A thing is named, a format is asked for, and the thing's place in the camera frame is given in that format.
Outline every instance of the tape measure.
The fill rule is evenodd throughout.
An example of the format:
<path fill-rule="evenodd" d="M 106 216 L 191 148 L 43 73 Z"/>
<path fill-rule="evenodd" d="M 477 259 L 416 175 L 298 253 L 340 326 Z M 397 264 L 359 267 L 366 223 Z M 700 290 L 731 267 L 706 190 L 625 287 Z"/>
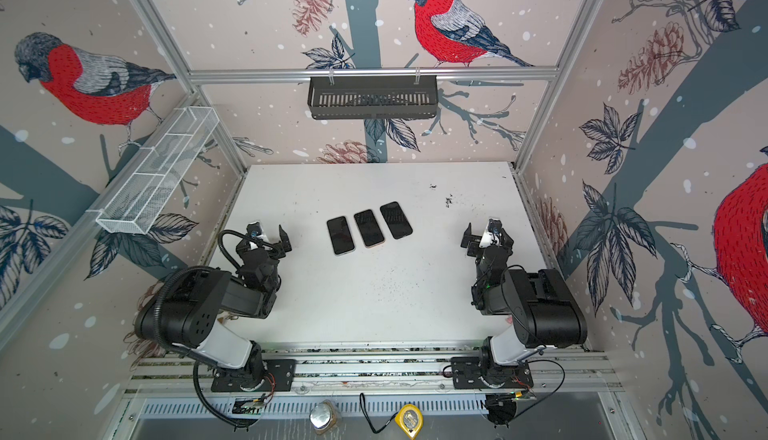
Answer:
<path fill-rule="evenodd" d="M 398 412 L 395 417 L 395 423 L 399 425 L 410 438 L 416 438 L 424 425 L 424 417 L 417 406 L 409 403 L 400 408 L 400 412 Z"/>

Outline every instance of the black metal basket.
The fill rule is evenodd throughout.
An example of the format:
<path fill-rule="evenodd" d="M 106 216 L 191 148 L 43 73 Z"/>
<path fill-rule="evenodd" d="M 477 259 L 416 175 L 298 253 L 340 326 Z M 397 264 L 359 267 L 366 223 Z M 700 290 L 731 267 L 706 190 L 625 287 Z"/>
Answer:
<path fill-rule="evenodd" d="M 431 119 L 437 115 L 437 77 L 312 77 L 313 119 Z"/>

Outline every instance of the white table surface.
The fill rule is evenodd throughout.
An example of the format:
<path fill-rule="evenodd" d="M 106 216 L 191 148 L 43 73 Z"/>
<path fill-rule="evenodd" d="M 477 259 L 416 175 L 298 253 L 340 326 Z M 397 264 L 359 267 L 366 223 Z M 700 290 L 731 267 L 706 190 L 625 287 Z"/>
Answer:
<path fill-rule="evenodd" d="M 399 240 L 379 211 L 392 201 L 413 227 Z M 386 239 L 370 248 L 353 218 L 366 209 Z M 341 215 L 355 250 L 336 256 L 326 221 Z M 303 348 L 477 343 L 508 327 L 505 316 L 483 316 L 470 304 L 475 261 L 459 246 L 467 223 L 481 234 L 489 217 L 514 239 L 508 264 L 545 268 L 505 162 L 253 165 L 226 228 L 244 233 L 260 221 L 277 241 L 282 224 L 293 251 L 280 260 L 283 284 L 271 314 L 226 326 L 246 339 Z M 225 236 L 239 260 L 237 242 Z M 210 265 L 233 270 L 219 251 Z"/>

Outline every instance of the black smartphone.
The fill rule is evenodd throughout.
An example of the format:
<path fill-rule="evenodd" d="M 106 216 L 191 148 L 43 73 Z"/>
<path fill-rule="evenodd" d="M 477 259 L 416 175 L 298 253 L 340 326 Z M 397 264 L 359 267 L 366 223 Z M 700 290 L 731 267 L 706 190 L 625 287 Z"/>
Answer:
<path fill-rule="evenodd" d="M 413 233 L 411 224 L 408 223 L 408 219 L 402 212 L 400 204 L 391 202 L 387 205 L 381 205 L 379 210 L 382 213 L 382 217 L 384 217 L 384 222 L 386 222 L 389 231 L 395 239 L 403 238 L 406 235 Z"/>
<path fill-rule="evenodd" d="M 379 228 L 379 222 L 376 221 L 376 217 L 373 216 L 373 211 L 371 209 L 356 213 L 355 223 L 357 224 L 357 228 L 360 229 L 362 243 L 364 243 L 366 247 L 373 247 L 374 245 L 384 242 L 384 234 L 382 234 L 382 229 Z"/>
<path fill-rule="evenodd" d="M 352 241 L 350 225 L 346 223 L 346 217 L 332 218 L 327 222 L 328 233 L 331 235 L 331 244 L 333 253 L 341 255 L 355 250 L 355 243 Z"/>

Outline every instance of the bird illustration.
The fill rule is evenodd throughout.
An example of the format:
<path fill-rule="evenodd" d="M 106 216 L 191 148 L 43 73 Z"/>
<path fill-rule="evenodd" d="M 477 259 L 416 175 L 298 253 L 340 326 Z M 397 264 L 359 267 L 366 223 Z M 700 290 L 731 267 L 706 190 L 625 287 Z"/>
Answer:
<path fill-rule="evenodd" d="M 501 43 L 479 14 L 472 12 L 462 0 L 414 0 L 416 38 L 422 47 L 443 62 L 469 62 L 482 57 L 502 57 L 519 66 L 531 64 L 515 57 Z"/>
<path fill-rule="evenodd" d="M 143 111 L 162 120 L 149 99 L 161 83 L 176 79 L 120 57 L 86 52 L 44 32 L 24 37 L 14 54 L 24 80 L 40 80 L 76 116 L 94 124 L 125 125 L 128 140 L 120 144 L 119 152 L 127 145 L 139 145 L 130 140 L 130 123 Z"/>
<path fill-rule="evenodd" d="M 768 155 L 768 147 L 760 151 Z M 715 213 L 713 234 L 717 258 L 714 269 L 696 265 L 683 245 L 672 245 L 683 251 L 688 265 L 683 282 L 690 279 L 692 269 L 719 279 L 754 320 L 754 328 L 741 340 L 735 340 L 719 325 L 710 326 L 733 344 L 736 356 L 729 360 L 742 363 L 744 344 L 768 336 L 768 164 L 759 166 L 725 196 Z"/>

